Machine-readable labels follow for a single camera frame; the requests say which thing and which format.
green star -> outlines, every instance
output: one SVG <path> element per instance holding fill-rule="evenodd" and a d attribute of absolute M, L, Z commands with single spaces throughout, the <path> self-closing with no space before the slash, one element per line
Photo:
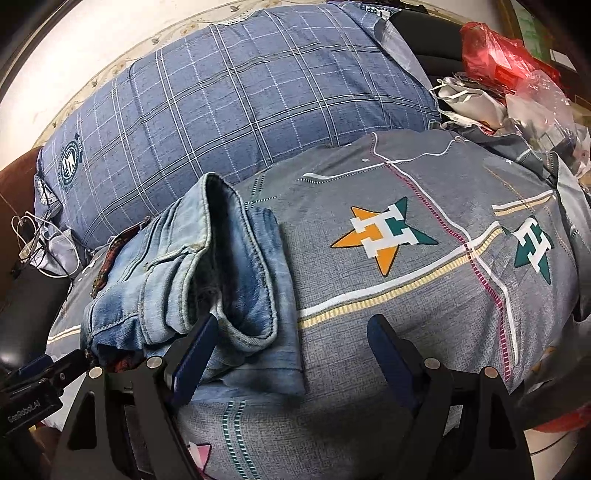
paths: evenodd
<path fill-rule="evenodd" d="M 400 211 L 400 214 L 402 214 L 403 220 L 396 220 L 395 218 L 388 218 L 386 220 L 386 224 L 388 225 L 388 228 L 390 228 L 390 231 L 392 232 L 393 235 L 401 235 L 402 229 L 408 228 L 408 229 L 410 229 L 410 231 L 414 234 L 415 238 L 417 239 L 417 241 L 418 241 L 417 245 L 438 245 L 439 244 L 439 242 L 437 240 L 435 240 L 434 238 L 431 238 L 430 236 L 424 234 L 422 231 L 417 230 L 416 228 L 413 228 L 410 225 L 407 225 L 407 223 L 406 223 L 406 213 L 407 213 L 407 205 L 408 205 L 407 197 L 402 197 L 399 201 L 394 203 L 394 205 L 396 205 L 396 208 L 398 208 L 398 210 Z"/>
<path fill-rule="evenodd" d="M 550 267 L 546 253 L 554 248 L 554 243 L 550 236 L 540 228 L 535 216 L 527 217 L 515 232 L 510 232 L 505 227 L 503 230 L 507 235 L 513 235 L 519 242 L 515 253 L 515 267 L 531 265 L 550 285 Z"/>

red plastic bag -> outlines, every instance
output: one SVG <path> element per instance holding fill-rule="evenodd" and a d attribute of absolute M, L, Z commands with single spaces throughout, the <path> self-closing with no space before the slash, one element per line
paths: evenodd
<path fill-rule="evenodd" d="M 591 423 L 591 406 L 587 405 L 537 426 L 534 430 L 544 433 L 572 432 L 585 428 Z"/>
<path fill-rule="evenodd" d="M 521 40 L 510 40 L 492 31 L 485 23 L 470 22 L 460 30 L 462 60 L 466 74 L 484 85 L 514 93 L 517 83 L 542 70 L 560 86 L 560 73 L 533 58 Z"/>

orange star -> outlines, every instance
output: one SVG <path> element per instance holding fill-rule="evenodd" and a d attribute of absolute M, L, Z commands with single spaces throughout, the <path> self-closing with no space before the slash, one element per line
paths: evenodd
<path fill-rule="evenodd" d="M 351 207 L 351 211 L 353 212 L 353 215 L 355 215 L 360 220 L 367 220 L 368 218 L 380 214 L 380 212 L 371 212 L 370 210 L 364 210 L 359 207 Z M 361 240 L 364 238 L 380 240 L 382 238 L 382 234 L 379 231 L 377 225 L 369 225 L 365 229 L 365 232 L 357 233 L 355 230 L 350 231 L 346 235 L 339 238 L 334 244 L 332 244 L 331 248 L 361 247 L 363 245 Z M 378 264 L 379 271 L 384 277 L 386 277 L 390 272 L 390 268 L 392 268 L 397 253 L 397 246 L 384 248 L 378 251 L 378 256 L 375 258 L 375 261 Z"/>

jeans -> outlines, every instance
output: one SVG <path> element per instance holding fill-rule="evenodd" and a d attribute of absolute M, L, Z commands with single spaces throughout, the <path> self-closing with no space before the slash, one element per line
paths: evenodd
<path fill-rule="evenodd" d="M 197 398 L 304 392 L 291 274 L 274 215 L 246 211 L 213 173 L 199 179 L 118 254 L 85 310 L 81 346 L 163 355 L 213 313 L 219 339 Z"/>

pillow logo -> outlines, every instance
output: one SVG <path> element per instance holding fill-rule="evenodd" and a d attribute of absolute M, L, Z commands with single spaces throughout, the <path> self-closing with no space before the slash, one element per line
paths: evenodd
<path fill-rule="evenodd" d="M 72 186 L 74 175 L 78 170 L 78 165 L 82 161 L 82 139 L 76 134 L 74 140 L 69 142 L 61 152 L 59 164 L 60 185 L 64 190 Z"/>

